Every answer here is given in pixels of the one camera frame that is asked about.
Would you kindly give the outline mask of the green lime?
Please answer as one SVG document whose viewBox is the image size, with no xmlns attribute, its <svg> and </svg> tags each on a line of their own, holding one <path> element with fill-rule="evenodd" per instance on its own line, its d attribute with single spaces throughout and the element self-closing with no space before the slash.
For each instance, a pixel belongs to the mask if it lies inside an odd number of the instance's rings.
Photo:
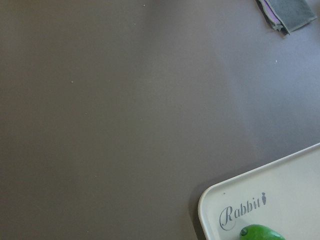
<svg viewBox="0 0 320 240">
<path fill-rule="evenodd" d="M 275 230 L 260 224 L 251 224 L 241 229 L 240 240 L 285 240 Z"/>
</svg>

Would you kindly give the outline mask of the cream rabbit tray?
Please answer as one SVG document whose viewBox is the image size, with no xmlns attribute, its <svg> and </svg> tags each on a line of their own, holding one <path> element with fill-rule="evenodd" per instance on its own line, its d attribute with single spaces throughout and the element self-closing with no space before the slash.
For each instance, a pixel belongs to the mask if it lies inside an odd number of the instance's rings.
<svg viewBox="0 0 320 240">
<path fill-rule="evenodd" d="M 208 240 L 237 240 L 258 224 L 287 240 L 320 237 L 320 146 L 301 151 L 210 186 L 198 217 Z"/>
</svg>

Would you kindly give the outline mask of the pink folded cloth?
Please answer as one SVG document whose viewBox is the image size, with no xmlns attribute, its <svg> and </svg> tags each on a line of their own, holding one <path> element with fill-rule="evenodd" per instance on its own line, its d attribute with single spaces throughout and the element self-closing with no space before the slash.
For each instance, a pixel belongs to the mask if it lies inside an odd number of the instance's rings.
<svg viewBox="0 0 320 240">
<path fill-rule="evenodd" d="M 257 3 L 259 4 L 259 8 L 265 20 L 271 27 L 275 28 L 282 25 L 281 21 L 274 14 L 273 10 L 271 9 L 266 0 L 258 0 Z"/>
</svg>

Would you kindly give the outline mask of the grey folded cloth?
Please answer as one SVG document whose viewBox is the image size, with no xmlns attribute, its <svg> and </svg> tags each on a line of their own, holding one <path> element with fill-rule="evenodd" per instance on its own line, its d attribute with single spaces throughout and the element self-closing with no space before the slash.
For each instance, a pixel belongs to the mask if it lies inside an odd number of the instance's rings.
<svg viewBox="0 0 320 240">
<path fill-rule="evenodd" d="M 276 17 L 280 20 L 281 26 L 273 28 L 273 30 L 284 34 L 303 28 L 317 19 L 317 15 L 313 12 L 309 4 L 305 0 L 265 0 Z"/>
</svg>

